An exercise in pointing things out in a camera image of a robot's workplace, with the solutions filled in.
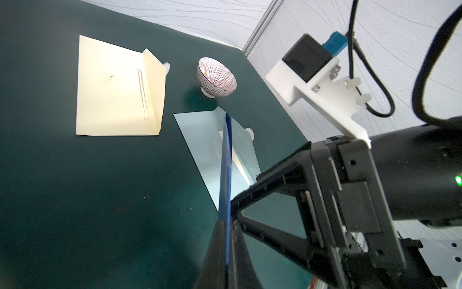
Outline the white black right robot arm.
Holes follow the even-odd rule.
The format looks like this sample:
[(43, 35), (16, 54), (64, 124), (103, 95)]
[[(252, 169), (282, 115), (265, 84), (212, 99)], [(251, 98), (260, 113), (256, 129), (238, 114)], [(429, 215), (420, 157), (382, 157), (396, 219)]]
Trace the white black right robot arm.
[[(244, 215), (261, 199), (296, 199), (304, 237)], [(462, 135), (425, 124), (307, 143), (231, 202), (244, 233), (336, 289), (459, 289), (462, 243), (403, 238), (396, 220), (462, 224)]]

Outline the pink striped glass bowl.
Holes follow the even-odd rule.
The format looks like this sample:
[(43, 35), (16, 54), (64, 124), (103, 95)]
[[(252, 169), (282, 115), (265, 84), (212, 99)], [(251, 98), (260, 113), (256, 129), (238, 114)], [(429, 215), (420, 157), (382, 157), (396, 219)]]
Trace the pink striped glass bowl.
[(238, 87), (233, 73), (210, 57), (203, 57), (198, 61), (197, 78), (202, 93), (211, 99), (229, 96)]

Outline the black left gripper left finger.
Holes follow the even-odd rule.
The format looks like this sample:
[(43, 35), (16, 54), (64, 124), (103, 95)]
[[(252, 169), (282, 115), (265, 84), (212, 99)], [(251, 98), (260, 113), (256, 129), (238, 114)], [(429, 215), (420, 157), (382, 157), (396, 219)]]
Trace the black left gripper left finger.
[(194, 289), (227, 288), (226, 241), (226, 224), (219, 220), (215, 224), (202, 271), (194, 283)]

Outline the blue envelope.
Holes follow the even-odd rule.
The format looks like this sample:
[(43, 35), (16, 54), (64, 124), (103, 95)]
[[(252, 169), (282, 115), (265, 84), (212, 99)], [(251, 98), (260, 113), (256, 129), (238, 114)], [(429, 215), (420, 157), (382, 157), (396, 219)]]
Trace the blue envelope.
[(225, 113), (221, 154), (220, 198), (218, 219), (225, 225), (225, 266), (229, 265), (231, 242), (231, 186), (232, 186), (232, 119)]

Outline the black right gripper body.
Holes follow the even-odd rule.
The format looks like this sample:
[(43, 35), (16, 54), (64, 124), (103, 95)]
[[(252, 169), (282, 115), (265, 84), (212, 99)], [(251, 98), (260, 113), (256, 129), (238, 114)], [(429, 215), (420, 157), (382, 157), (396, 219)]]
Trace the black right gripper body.
[(333, 225), (342, 226), (345, 289), (449, 289), (459, 282), (461, 256), (424, 258), (426, 247), (404, 237), (395, 220), (431, 228), (462, 223), (460, 117), (375, 136), (325, 144), (338, 184), (326, 181)]

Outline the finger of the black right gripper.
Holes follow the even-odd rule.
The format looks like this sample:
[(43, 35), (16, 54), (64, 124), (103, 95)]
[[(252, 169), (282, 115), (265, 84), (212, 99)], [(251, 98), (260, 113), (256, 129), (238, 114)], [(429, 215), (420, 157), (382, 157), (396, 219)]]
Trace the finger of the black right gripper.
[(331, 288), (347, 286), (338, 249), (342, 226), (329, 218), (326, 181), (338, 184), (323, 143), (307, 142), (261, 173), (231, 202), (232, 220)]

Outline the cream yellow envelope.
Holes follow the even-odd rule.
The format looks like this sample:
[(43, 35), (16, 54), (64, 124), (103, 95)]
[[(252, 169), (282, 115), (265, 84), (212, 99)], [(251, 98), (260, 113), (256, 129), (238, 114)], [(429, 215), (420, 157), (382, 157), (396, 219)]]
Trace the cream yellow envelope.
[(157, 136), (167, 68), (148, 50), (79, 37), (76, 134)]

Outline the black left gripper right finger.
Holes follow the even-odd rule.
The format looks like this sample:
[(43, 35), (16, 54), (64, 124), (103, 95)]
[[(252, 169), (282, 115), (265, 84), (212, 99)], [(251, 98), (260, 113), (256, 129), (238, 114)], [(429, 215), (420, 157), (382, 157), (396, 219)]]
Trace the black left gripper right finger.
[(235, 222), (231, 227), (229, 249), (228, 288), (262, 289), (262, 285), (251, 263), (243, 230), (238, 222)]

